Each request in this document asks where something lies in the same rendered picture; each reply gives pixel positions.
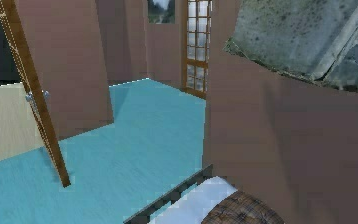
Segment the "brown checked pillow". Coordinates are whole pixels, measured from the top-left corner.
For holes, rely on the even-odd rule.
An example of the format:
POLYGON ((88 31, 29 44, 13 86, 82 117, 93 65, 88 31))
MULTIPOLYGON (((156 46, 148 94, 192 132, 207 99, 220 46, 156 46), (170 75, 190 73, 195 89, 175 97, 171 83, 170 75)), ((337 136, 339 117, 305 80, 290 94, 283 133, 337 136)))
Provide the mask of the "brown checked pillow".
POLYGON ((285 224, 268 205, 238 190, 217 204, 201 224, 285 224))

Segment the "landscape wall picture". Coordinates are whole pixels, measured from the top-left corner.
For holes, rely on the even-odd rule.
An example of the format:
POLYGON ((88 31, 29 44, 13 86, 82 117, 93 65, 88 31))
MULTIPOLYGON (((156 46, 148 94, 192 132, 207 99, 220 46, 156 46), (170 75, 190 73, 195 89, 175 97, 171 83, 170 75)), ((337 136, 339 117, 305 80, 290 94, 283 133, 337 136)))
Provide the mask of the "landscape wall picture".
POLYGON ((174 24, 175 0, 147 0, 150 24, 174 24))

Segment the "grey-green wall painting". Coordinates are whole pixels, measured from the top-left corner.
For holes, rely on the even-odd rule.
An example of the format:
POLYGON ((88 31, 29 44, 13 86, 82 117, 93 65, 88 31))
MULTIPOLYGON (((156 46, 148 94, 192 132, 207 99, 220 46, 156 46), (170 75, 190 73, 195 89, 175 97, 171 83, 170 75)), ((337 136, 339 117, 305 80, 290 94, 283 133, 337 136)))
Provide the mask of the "grey-green wall painting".
POLYGON ((358 93, 358 0, 241 0, 224 50, 282 76, 358 93))

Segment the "brown framed glass door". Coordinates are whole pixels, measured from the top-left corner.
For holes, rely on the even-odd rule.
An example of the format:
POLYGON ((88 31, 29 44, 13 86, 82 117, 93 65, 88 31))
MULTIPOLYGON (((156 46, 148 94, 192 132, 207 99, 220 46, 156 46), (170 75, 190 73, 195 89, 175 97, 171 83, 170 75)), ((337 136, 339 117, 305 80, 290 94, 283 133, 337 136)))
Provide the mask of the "brown framed glass door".
POLYGON ((212 0, 185 0, 182 90, 205 99, 209 74, 212 0))

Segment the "brown wooden room door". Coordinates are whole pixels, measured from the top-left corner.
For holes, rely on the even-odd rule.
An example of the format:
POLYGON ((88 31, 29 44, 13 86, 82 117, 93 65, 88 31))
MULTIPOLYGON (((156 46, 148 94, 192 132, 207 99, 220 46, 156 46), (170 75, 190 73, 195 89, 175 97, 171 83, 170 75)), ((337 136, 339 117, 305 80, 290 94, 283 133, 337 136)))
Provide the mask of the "brown wooden room door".
POLYGON ((38 131, 64 188, 71 185, 62 152, 56 137, 48 106, 30 53, 15 0, 0 0, 0 22, 12 58, 24 86, 25 96, 32 92, 30 104, 38 131))

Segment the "grey framed bed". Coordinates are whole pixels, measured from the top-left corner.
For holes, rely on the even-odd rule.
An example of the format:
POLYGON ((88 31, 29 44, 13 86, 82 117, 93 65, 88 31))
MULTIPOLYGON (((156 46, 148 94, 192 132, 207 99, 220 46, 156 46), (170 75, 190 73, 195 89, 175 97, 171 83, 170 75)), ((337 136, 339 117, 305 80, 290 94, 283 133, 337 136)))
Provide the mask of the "grey framed bed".
POLYGON ((202 168, 123 224, 201 224, 216 205, 238 191, 212 171, 212 164, 202 168))

